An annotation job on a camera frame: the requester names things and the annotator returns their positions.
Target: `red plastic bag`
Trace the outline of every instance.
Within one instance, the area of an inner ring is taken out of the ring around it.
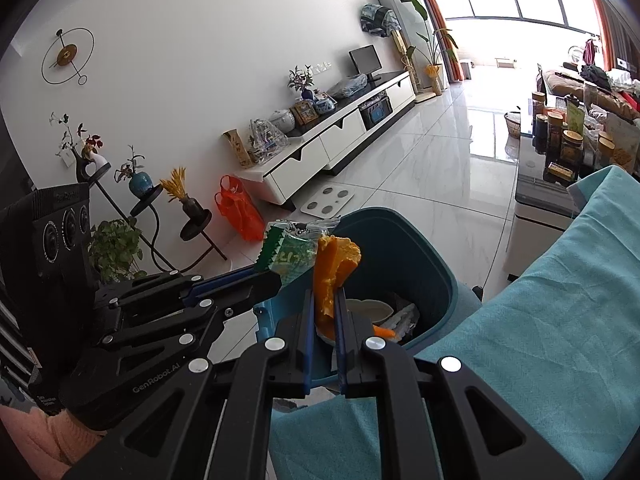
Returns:
[[[251,197],[242,187],[242,181],[231,175],[220,179],[220,192],[215,196],[218,211],[248,242],[264,237],[264,220],[255,208]]]

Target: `computer monitor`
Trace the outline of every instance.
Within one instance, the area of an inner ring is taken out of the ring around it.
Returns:
[[[351,56],[351,60],[353,61],[358,73],[367,75],[368,82],[373,83],[380,79],[380,76],[373,77],[371,75],[376,70],[380,70],[382,68],[380,58],[378,57],[373,45],[367,45],[356,50],[351,50],[349,55]]]

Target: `picture frame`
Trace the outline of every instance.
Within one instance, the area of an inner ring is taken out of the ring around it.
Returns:
[[[291,112],[296,118],[298,126],[303,126],[311,121],[315,121],[319,116],[310,101],[298,101],[291,107]]]

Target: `orange peel piece in trash can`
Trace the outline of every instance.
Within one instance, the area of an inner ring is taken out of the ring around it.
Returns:
[[[348,238],[323,236],[318,240],[318,254],[314,266],[315,321],[319,332],[335,340],[334,293],[344,285],[358,267],[362,255],[360,248]],[[393,330],[373,327],[374,334],[392,338]]]

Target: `wall clock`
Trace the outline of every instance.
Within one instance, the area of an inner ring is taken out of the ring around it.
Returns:
[[[78,84],[86,83],[81,74],[94,52],[94,35],[88,28],[77,27],[56,32],[54,41],[42,60],[42,78],[51,85],[60,85],[77,77]]]

